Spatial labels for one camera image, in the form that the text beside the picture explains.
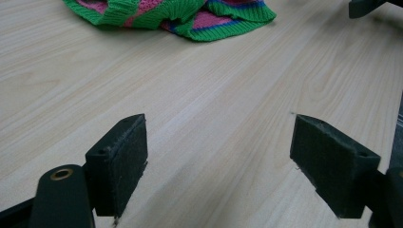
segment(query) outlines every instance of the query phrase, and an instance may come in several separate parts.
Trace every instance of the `wood grain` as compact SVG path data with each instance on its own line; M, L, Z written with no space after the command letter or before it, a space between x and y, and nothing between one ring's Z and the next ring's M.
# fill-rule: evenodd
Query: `wood grain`
M402 9L348 19L335 0L266 2L278 18L192 43L95 28L62 1L0 3L0 210L85 153L120 119L147 118L149 165L119 227L368 227L337 219L289 159L295 113L382 156L403 89ZM96 218L111 227L112 218Z

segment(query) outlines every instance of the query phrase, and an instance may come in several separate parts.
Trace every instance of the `metal ring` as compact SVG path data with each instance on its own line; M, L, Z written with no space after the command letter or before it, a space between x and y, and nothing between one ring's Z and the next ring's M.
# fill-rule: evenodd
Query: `metal ring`
M56 172L52 173L50 179L52 181L59 181L70 177L71 174L73 174L72 169L59 169Z

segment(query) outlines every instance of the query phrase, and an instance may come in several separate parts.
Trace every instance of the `crocheted blanket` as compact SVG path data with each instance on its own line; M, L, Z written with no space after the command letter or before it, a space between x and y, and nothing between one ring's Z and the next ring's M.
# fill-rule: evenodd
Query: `crocheted blanket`
M166 29L213 41L262 27L276 14L263 0L64 0L93 25Z

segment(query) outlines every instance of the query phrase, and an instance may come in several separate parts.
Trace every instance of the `light wood surface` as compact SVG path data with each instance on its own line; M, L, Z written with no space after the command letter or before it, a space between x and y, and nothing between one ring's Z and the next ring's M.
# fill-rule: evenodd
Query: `light wood surface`
M382 156L403 89L403 9L268 1L274 23L213 43L95 28L61 0L0 2L0 210L147 118L149 164L119 227L368 227L337 219L289 159L295 114ZM96 218L111 227L112 218Z

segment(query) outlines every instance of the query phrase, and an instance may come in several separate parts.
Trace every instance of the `green knitted cloth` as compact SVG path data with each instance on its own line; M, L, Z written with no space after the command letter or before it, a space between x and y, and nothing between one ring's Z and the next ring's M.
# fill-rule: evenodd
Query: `green knitted cloth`
M64 0L93 25L157 29L214 41L262 27L276 17L263 0Z

